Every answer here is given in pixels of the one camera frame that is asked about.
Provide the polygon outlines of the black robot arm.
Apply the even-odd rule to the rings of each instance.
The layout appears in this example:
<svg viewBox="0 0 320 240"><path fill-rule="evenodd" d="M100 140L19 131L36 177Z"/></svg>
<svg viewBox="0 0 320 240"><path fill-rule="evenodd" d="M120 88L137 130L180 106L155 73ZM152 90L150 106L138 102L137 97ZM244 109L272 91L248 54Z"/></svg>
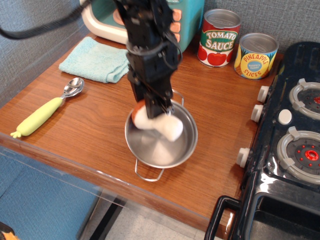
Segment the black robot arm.
<svg viewBox="0 0 320 240"><path fill-rule="evenodd" d="M127 31L127 75L137 102L144 100L147 117L173 111L171 76L182 50L170 30L173 11L165 0L117 0Z"/></svg>

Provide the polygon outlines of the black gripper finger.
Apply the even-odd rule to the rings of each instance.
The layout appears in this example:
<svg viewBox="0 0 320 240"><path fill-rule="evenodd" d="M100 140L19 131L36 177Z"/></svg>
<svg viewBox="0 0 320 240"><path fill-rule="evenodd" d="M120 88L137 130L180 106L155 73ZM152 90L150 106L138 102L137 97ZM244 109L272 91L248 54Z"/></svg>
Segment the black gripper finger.
<svg viewBox="0 0 320 240"><path fill-rule="evenodd" d="M166 91L164 97L161 97L154 92L146 91L143 94L145 107L147 112L147 117L149 119L154 119L161 114L171 114L174 112L174 107L172 104L172 91Z"/></svg>

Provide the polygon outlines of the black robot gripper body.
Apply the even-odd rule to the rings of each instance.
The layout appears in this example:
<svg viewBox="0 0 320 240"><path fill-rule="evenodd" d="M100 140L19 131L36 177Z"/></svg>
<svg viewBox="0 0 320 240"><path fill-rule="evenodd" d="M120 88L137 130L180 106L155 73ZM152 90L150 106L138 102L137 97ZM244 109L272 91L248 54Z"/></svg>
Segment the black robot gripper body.
<svg viewBox="0 0 320 240"><path fill-rule="evenodd" d="M180 64L178 42L166 39L152 49L127 42L126 47L129 61L127 78L135 99L142 100L145 93L150 92L161 100L170 100L173 96L171 75Z"/></svg>

